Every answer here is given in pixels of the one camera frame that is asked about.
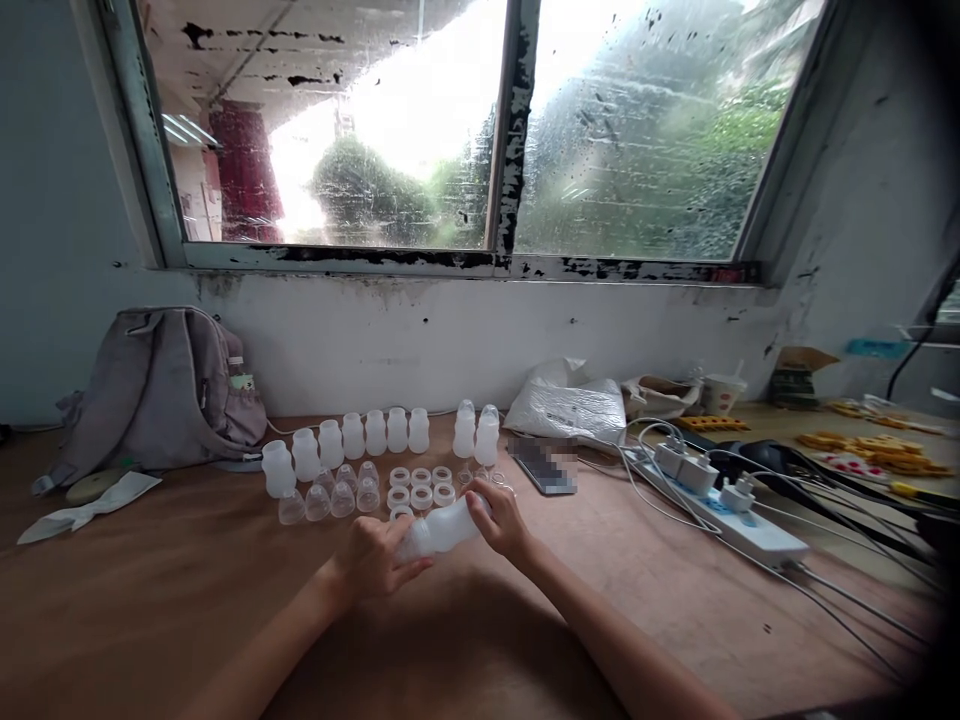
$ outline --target fluorescent light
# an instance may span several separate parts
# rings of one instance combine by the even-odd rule
[[[190,141],[189,141],[189,140],[187,140],[185,137],[183,137],[180,133],[175,132],[174,130],[170,129],[170,126],[169,126],[169,125],[164,125],[164,126],[163,126],[163,129],[167,131],[167,134],[168,134],[168,135],[176,138],[177,140],[179,140],[180,142],[182,142],[184,145],[189,145],[189,144],[190,144]]]
[[[175,119],[173,119],[173,118],[170,117],[169,115],[164,115],[164,116],[163,116],[163,119],[166,120],[166,121],[167,121],[168,123],[170,123],[171,125],[173,125],[177,130],[179,130],[180,132],[182,132],[184,135],[189,135],[192,139],[196,140],[196,142],[197,142],[198,145],[203,145],[203,140],[201,140],[199,137],[197,137],[197,136],[194,135],[192,132],[190,132],[189,130],[187,130],[187,128],[185,128],[183,125],[181,125],[180,123],[178,123]]]
[[[216,139],[215,137],[213,137],[213,135],[211,135],[211,134],[208,133],[206,130],[204,130],[202,127],[200,127],[199,125],[197,125],[193,120],[191,120],[190,118],[188,118],[186,115],[180,115],[179,117],[180,117],[181,120],[183,120],[185,123],[187,123],[190,127],[192,127],[194,130],[196,130],[198,133],[200,133],[201,135],[203,135],[205,138],[209,138],[210,142],[212,142],[214,145],[219,145],[219,144],[220,144],[219,142],[217,142],[217,139]]]

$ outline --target gray backpack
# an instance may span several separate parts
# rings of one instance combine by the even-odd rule
[[[118,313],[86,392],[57,403],[66,425],[60,456],[33,494],[112,465],[153,471],[259,459],[266,411],[256,390],[231,384],[227,364],[242,355],[239,338],[195,307]]]

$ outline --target glass pane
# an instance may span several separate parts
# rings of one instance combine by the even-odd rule
[[[506,0],[138,3],[189,240],[483,247]]]
[[[937,313],[938,323],[960,323],[960,280],[953,284],[953,290],[943,300]]]
[[[543,0],[516,250],[727,260],[823,0]]]

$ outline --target smartphone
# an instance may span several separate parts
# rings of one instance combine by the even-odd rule
[[[541,494],[573,495],[577,492],[576,480],[554,460],[554,455],[562,449],[555,445],[566,442],[568,441],[554,440],[548,443],[541,438],[510,438],[507,452]]]

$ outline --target cardboard box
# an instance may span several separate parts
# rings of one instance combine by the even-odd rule
[[[770,378],[770,402],[790,410],[812,410],[820,407],[813,387],[813,374],[837,362],[840,362],[838,358],[816,348],[783,348]]]

